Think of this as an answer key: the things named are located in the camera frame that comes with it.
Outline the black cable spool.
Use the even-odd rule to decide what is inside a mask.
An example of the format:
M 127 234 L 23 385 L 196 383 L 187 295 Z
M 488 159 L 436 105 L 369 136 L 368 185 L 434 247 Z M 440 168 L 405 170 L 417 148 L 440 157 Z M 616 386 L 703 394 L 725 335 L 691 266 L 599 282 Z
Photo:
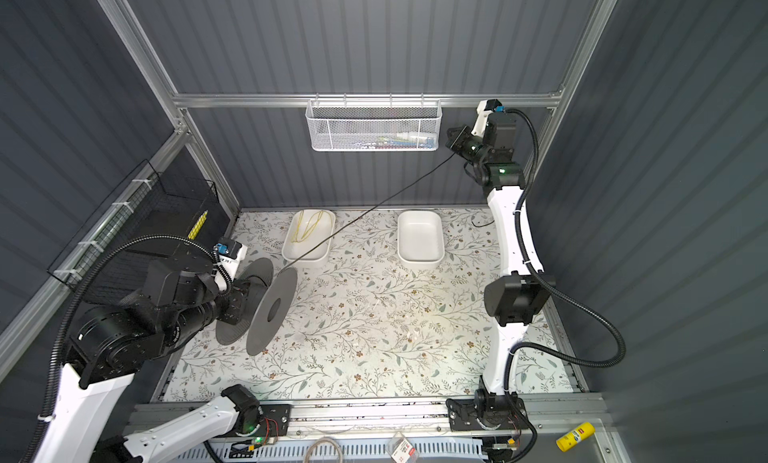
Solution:
M 245 337 L 246 352 L 254 356 L 267 348 L 281 328 L 296 293 L 298 274 L 293 267 L 275 273 L 270 259 L 259 258 L 248 264 L 233 284 L 238 279 L 261 279 L 264 295 L 250 323 L 237 325 L 218 320 L 221 312 L 221 297 L 218 297 L 216 305 L 220 311 L 215 323 L 215 339 L 218 344 L 226 346 Z

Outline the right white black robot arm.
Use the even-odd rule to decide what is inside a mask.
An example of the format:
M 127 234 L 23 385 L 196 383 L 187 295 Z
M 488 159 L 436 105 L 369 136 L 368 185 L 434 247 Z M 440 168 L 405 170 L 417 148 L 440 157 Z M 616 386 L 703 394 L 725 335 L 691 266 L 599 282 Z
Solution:
M 545 272 L 535 251 L 526 207 L 534 170 L 515 159 L 514 133 L 519 122 L 529 130 L 532 157 L 537 159 L 539 138 L 531 119 L 524 111 L 506 106 L 497 99 L 479 103 L 473 126 L 452 128 L 448 132 L 448 148 L 464 160 L 465 171 L 484 192 L 501 256 L 500 275 L 486 285 L 483 293 L 486 313 L 495 327 L 479 387 L 472 402 L 456 399 L 446 402 L 455 431 L 475 427 L 487 430 L 526 427 L 524 404 L 514 378 L 518 355 L 525 349 L 589 368 L 613 367 L 625 358 L 627 352 L 618 328 L 595 310 L 557 289 L 554 277 Z M 550 298 L 561 300 L 594 318 L 614 339 L 615 353 L 605 359 L 591 360 L 526 341 L 528 326 Z

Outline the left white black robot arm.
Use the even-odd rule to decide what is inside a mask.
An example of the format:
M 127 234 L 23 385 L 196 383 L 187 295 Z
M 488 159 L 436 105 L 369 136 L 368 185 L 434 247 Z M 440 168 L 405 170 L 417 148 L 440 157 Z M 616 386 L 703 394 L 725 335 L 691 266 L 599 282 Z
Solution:
M 207 248 L 174 236 L 176 251 L 150 263 L 143 287 L 114 305 L 95 305 L 85 313 L 79 333 L 72 335 L 74 316 L 98 274 L 120 253 L 150 239 L 134 238 L 101 256 L 81 279 L 54 340 L 42 409 L 23 461 L 41 457 L 44 440 L 52 433 L 65 368 L 72 369 L 78 387 L 86 389 L 92 383 L 132 375 L 145 362 L 178 351 L 214 320 L 232 324 L 242 320 L 244 312 L 231 293 L 243 245 L 222 238 Z

